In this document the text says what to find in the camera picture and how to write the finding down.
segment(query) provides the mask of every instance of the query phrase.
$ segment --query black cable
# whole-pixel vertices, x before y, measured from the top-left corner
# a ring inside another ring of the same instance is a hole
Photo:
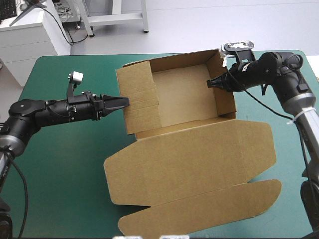
[[[276,111],[274,111],[272,108],[270,108],[269,106],[265,105],[264,103],[262,103],[259,99],[257,99],[256,97],[254,97],[252,94],[250,94],[238,81],[237,79],[229,72],[229,70],[227,69],[226,67],[226,70],[228,72],[228,74],[233,78],[233,80],[236,82],[236,84],[238,84],[243,91],[245,91],[251,98],[253,98],[255,101],[257,101],[258,103],[260,103],[263,107],[267,108],[268,110],[270,110],[271,112],[273,112],[275,115],[277,116],[280,116],[280,117],[283,117],[283,118],[286,118],[286,119],[289,119],[289,120],[292,120],[293,118],[289,117],[289,116],[285,116],[285,115],[282,115]],[[302,152],[303,152],[303,157],[304,157],[304,161],[305,161],[305,167],[306,167],[306,173],[307,173],[307,178],[308,178],[308,181],[310,183],[310,188],[311,188],[311,193],[312,193],[312,198],[313,198],[313,201],[314,201],[314,204],[315,204],[315,208],[316,208],[316,211],[319,215],[319,206],[317,205],[316,203],[316,197],[315,197],[315,191],[314,191],[314,185],[313,185],[313,182],[309,176],[309,165],[308,165],[308,161],[307,161],[307,155],[306,155],[306,151],[305,151],[305,145],[304,145],[304,139],[303,139],[303,136],[302,136],[302,132],[301,132],[301,129],[300,127],[297,125],[297,123],[295,122],[295,125],[297,127],[297,130],[298,130],[298,133],[299,133],[299,138],[300,138],[300,143],[301,143],[301,149],[302,149]]]
[[[289,119],[289,120],[292,120],[293,118],[291,118],[290,116],[286,116],[286,115],[282,115],[276,111],[274,111],[272,108],[270,108],[269,106],[265,105],[264,103],[262,103],[259,99],[257,99],[256,97],[254,97],[252,94],[250,94],[238,81],[237,79],[229,72],[229,70],[227,69],[226,67],[226,70],[227,70],[227,73],[231,76],[231,78],[233,78],[233,80],[236,82],[237,85],[239,85],[242,90],[244,92],[246,92],[251,98],[253,98],[255,101],[257,101],[259,104],[261,104],[263,107],[265,107],[266,109],[270,110],[272,113],[274,113],[275,115],[277,116],[280,116],[280,117],[283,117],[283,118],[286,118],[286,119]]]
[[[306,155],[306,151],[305,151],[305,141],[303,139],[303,135],[302,135],[302,131],[300,129],[300,126],[296,122],[295,122],[295,125],[296,125],[298,133],[299,133],[300,144],[301,144],[301,149],[303,151],[303,157],[304,157],[305,166],[306,166],[306,173],[307,173],[308,181],[309,181],[309,184],[310,184],[312,198],[313,198],[313,201],[314,201],[314,204],[315,204],[315,208],[316,208],[317,214],[319,215],[319,206],[318,206],[318,204],[316,202],[314,184],[313,184],[313,181],[312,181],[312,179],[310,178],[310,175],[309,175],[309,164],[308,164],[307,155]]]
[[[71,34],[70,34],[70,32],[69,32],[69,29],[66,27],[66,31],[69,33],[69,36],[70,36],[70,38],[71,38],[71,43],[79,43],[79,42],[81,42],[81,41],[84,41],[86,38],[88,38],[88,34],[86,34],[86,37],[84,37],[82,40],[79,40],[79,41],[73,41],[73,39],[72,39],[72,36],[71,36]]]
[[[61,28],[59,22],[55,19],[55,17],[53,16],[52,13],[50,13],[47,9],[45,9],[45,8],[43,8],[43,7],[39,6],[39,5],[37,5],[37,4],[33,3],[33,2],[31,2],[30,0],[26,0],[26,1],[27,1],[29,4],[32,4],[32,5],[36,6],[36,7],[38,7],[38,8],[40,8],[40,9],[44,10],[44,11],[47,12],[51,17],[53,17],[54,21],[56,22],[56,24],[58,25],[58,27],[59,27],[59,29],[60,29],[60,31],[61,31],[61,33],[62,33],[64,39],[66,40],[66,42],[67,42],[70,46],[73,46],[75,43],[84,41],[84,40],[88,37],[88,35],[86,35],[86,37],[85,37],[84,39],[80,40],[80,41],[75,41],[75,42],[74,42],[74,41],[72,40],[72,41],[70,42],[70,41],[66,38],[66,36],[64,35],[64,32],[63,32],[63,30],[62,30],[62,28]]]
[[[26,222],[26,216],[28,214],[28,206],[29,206],[29,196],[28,196],[28,189],[27,189],[27,184],[26,184],[26,180],[25,177],[23,175],[23,173],[21,172],[21,170],[19,169],[19,167],[16,165],[16,163],[13,161],[11,155],[8,152],[4,152],[5,155],[7,156],[8,160],[10,161],[10,163],[15,167],[15,169],[17,170],[18,174],[20,175],[22,182],[23,182],[23,186],[24,186],[24,196],[25,196],[25,208],[24,208],[24,215],[23,215],[23,221],[22,221],[22,225],[21,225],[21,229],[20,229],[20,233],[18,238],[21,239],[22,238],[22,234],[23,234],[23,230],[25,227],[25,222]]]
[[[51,109],[51,105],[54,105],[56,103],[56,100],[51,100],[51,101],[48,101],[48,111],[50,111],[51,113],[53,113],[54,115],[58,116],[58,117],[62,117],[62,118],[70,118],[71,117],[71,113],[69,112],[69,115],[67,116],[63,116],[63,115],[60,115],[58,112],[55,112],[53,109]]]

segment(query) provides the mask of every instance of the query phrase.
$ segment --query cardboard fold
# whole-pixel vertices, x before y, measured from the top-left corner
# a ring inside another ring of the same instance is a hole
[[[104,167],[113,203],[155,206],[246,183],[275,162],[268,124],[229,119],[140,139]]]
[[[122,217],[125,235],[158,239],[251,218],[266,211],[281,190],[278,180],[246,183],[183,198]]]

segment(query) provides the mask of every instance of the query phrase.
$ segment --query white cable tie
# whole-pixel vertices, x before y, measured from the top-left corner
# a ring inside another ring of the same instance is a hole
[[[301,115],[309,111],[316,111],[316,109],[311,107],[299,112],[292,120],[288,121],[287,124],[293,124],[296,121],[296,119],[298,119]]]

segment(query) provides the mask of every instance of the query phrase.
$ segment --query white drawer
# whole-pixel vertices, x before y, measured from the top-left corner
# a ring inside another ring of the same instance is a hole
[[[0,48],[0,58],[5,63],[51,55],[56,55],[56,51],[50,41]]]
[[[37,58],[23,61],[13,61],[6,63],[5,65],[15,77],[16,81],[18,81],[21,86],[25,86],[25,83],[29,78],[36,60]]]
[[[0,31],[0,48],[49,41],[43,26]]]

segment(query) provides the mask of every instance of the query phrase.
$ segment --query cardboard box lid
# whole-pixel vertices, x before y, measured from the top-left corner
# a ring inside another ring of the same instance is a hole
[[[231,119],[142,138],[104,167],[113,203],[155,206],[246,183],[275,161],[268,124]]]
[[[280,190],[278,180],[241,184],[150,207],[122,217],[118,226],[123,234],[143,239],[188,234],[259,215]]]
[[[128,134],[236,111],[232,93],[208,89],[206,80],[223,72],[218,50],[131,63],[117,70]]]

